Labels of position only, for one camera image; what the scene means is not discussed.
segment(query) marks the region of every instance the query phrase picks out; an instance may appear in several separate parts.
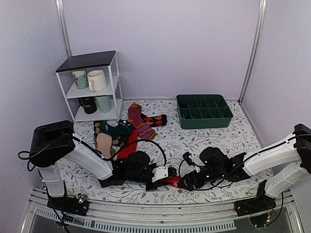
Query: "black shelf top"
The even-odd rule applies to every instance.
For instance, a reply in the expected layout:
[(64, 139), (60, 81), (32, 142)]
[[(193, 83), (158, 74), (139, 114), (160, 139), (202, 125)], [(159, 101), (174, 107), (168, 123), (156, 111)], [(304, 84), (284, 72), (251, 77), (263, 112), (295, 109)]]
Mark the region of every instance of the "black shelf top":
[(116, 51), (96, 52), (89, 54), (82, 54), (69, 57), (57, 70), (56, 73), (84, 69), (91, 67), (109, 66), (115, 56)]

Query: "shelf unit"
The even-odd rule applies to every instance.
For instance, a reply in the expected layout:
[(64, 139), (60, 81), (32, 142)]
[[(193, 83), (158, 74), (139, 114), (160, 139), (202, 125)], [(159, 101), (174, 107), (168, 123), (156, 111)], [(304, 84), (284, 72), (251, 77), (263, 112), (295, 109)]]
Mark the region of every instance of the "shelf unit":
[[(115, 64), (117, 75), (112, 75), (112, 64)], [(107, 87), (100, 91), (91, 92), (89, 88), (79, 90), (75, 83), (71, 85), (67, 93), (64, 91), (64, 87), (61, 82), (59, 73), (65, 71), (72, 71), (77, 69), (86, 69), (93, 67), (107, 67), (109, 73), (109, 79), (107, 81)], [(95, 120), (119, 120), (121, 115), (121, 109), (123, 104), (123, 95), (120, 81), (118, 56), (116, 51), (96, 52), (89, 54), (82, 54), (69, 57), (57, 70), (56, 76), (62, 90), (66, 105), (72, 117), (74, 123), (78, 121), (95, 121)], [(119, 87), (120, 99), (116, 98), (117, 87)], [(77, 114), (74, 116), (69, 105), (68, 99), (75, 99), (80, 97), (96, 97), (96, 96), (112, 96), (111, 110), (108, 113), (102, 113), (99, 108), (93, 114), (86, 114), (83, 107), (79, 107)]]

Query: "beige sock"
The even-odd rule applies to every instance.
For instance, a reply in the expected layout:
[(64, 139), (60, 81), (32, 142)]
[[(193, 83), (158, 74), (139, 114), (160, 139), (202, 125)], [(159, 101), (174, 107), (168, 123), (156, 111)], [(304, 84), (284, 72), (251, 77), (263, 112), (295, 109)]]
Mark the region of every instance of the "beige sock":
[(105, 133), (99, 133), (95, 140), (96, 150), (100, 151), (103, 157), (109, 159), (111, 155), (114, 153), (114, 149), (112, 146), (112, 137)]

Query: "white shelf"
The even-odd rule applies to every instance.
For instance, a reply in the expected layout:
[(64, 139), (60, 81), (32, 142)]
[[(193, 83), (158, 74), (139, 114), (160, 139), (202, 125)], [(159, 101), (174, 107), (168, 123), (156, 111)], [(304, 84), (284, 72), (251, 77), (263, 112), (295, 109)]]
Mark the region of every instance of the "white shelf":
[(114, 91), (112, 92), (110, 79), (106, 77), (107, 87), (100, 91), (91, 92), (89, 88), (79, 90), (75, 83), (72, 84), (71, 88), (66, 94), (67, 99), (79, 98), (79, 97), (88, 97), (88, 96), (109, 96), (116, 92), (119, 76), (112, 76)]
[(109, 113), (102, 113), (99, 108), (97, 107), (97, 111), (94, 112), (93, 114), (86, 114), (84, 112), (83, 107), (79, 107), (79, 110), (76, 114), (75, 120), (76, 121), (95, 121), (95, 120), (116, 120), (120, 117), (121, 114), (121, 108), (122, 108), (122, 99), (117, 99), (117, 113), (116, 115), (116, 110), (115, 106), (113, 103), (113, 100), (111, 101), (111, 110)]

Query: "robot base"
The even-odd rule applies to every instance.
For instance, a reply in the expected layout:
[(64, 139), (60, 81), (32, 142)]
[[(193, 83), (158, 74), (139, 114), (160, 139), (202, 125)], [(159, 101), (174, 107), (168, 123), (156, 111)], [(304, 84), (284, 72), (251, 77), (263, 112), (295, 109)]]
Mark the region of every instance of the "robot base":
[(53, 198), (48, 194), (48, 204), (47, 206), (51, 209), (59, 210), (61, 212), (70, 213), (74, 215), (86, 216), (88, 211), (89, 202), (87, 200), (79, 201), (78, 198), (70, 198), (67, 196), (66, 185), (65, 194), (60, 198)]
[(276, 207), (274, 198), (265, 195), (265, 184), (267, 180), (260, 183), (255, 198), (239, 200), (234, 203), (234, 210), (238, 216), (251, 215), (261, 211), (269, 210)]

